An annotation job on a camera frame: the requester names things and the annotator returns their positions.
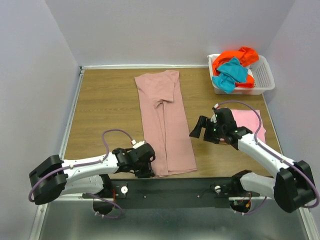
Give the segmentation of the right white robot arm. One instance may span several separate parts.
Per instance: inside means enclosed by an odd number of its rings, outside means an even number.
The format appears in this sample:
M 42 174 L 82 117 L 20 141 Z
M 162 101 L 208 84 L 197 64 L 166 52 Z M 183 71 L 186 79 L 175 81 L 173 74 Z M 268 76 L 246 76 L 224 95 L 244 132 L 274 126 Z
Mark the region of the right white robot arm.
M 273 198 L 287 213 L 299 208 L 315 208 L 320 204 L 320 194 L 308 163 L 283 156 L 261 141 L 257 132 L 237 125 L 229 108 L 215 105 L 212 110 L 212 117 L 201 115 L 198 118 L 190 137 L 199 138 L 204 131 L 204 141 L 219 144 L 223 140 L 253 158 L 271 175 L 265 177 L 248 170 L 235 174 L 230 183 L 230 191 L 234 195 L 255 192 Z

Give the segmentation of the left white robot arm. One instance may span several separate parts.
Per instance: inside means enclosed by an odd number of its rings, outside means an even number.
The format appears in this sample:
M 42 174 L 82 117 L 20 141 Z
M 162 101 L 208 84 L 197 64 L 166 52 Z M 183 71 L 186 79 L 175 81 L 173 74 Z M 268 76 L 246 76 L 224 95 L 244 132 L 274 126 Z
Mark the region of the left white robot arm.
M 152 146 L 140 141 L 131 148 L 116 148 L 105 155 L 67 160 L 52 155 L 29 173 L 31 190 L 28 200 L 43 205 L 59 196 L 85 193 L 104 198 L 111 185 L 103 176 L 133 173 L 137 178 L 154 177 L 151 163 L 156 159 Z

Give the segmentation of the dusty pink t shirt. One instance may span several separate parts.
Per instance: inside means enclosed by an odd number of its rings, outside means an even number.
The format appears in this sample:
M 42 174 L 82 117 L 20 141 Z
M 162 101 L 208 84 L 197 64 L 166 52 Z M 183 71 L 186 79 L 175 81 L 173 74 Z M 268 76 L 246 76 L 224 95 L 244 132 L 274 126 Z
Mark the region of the dusty pink t shirt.
M 134 80 L 144 139 L 155 151 L 154 174 L 166 177 L 196 171 L 179 71 L 146 73 Z

